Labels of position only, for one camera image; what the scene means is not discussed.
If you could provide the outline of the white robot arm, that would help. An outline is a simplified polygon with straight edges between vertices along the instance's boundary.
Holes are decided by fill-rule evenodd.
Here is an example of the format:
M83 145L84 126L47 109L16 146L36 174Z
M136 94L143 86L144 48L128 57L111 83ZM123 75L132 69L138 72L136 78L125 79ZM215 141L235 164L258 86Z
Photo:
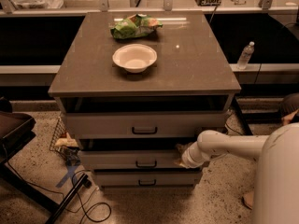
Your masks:
M195 142L177 145L177 164L197 168L223 155L256 160L252 224L299 224L299 124L269 135L231 136L201 132Z

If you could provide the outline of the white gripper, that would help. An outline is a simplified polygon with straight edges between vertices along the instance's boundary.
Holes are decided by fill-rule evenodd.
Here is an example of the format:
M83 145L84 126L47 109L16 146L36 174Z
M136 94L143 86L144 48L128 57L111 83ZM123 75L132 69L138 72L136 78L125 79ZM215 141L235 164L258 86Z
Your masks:
M174 160L174 164L182 168L197 168L205 161L208 161L209 158L209 156L200 149L196 142L176 144L176 149L181 154L181 159Z

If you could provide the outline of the person's bare hand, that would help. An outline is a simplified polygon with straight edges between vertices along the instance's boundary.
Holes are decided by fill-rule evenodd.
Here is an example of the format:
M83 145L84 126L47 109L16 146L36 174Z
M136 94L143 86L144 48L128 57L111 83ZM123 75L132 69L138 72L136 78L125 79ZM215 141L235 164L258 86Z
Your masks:
M299 112L299 109L291 112L290 114L284 116L281 118L281 122L283 125L288 125L291 123L291 121L293 120L293 118L295 117L295 115Z

